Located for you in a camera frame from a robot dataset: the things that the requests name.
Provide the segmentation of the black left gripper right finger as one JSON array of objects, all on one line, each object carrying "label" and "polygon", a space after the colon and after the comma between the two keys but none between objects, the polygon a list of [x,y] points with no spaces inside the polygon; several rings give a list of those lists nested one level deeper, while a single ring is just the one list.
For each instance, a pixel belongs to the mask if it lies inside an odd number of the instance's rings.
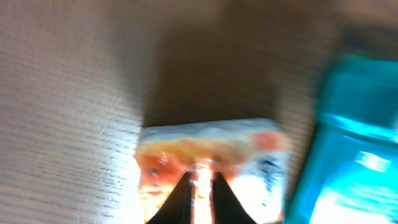
[{"label": "black left gripper right finger", "polygon": [[216,224],[256,224],[244,211],[226,179],[219,172],[213,179],[212,191]]}]

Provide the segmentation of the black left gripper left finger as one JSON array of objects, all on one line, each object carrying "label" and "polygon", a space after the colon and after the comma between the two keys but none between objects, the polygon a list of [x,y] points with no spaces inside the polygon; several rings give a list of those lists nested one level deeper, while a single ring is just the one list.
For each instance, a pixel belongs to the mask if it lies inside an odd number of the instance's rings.
[{"label": "black left gripper left finger", "polygon": [[193,185],[191,172],[186,172],[167,197],[160,210],[147,224],[190,224]]}]

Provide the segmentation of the teal mouthwash bottle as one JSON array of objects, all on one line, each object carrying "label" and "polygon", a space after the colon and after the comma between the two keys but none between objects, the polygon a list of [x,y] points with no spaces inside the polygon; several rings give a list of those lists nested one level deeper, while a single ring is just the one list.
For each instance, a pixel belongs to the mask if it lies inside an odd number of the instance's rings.
[{"label": "teal mouthwash bottle", "polygon": [[325,75],[287,223],[397,222],[397,62],[357,55]]}]

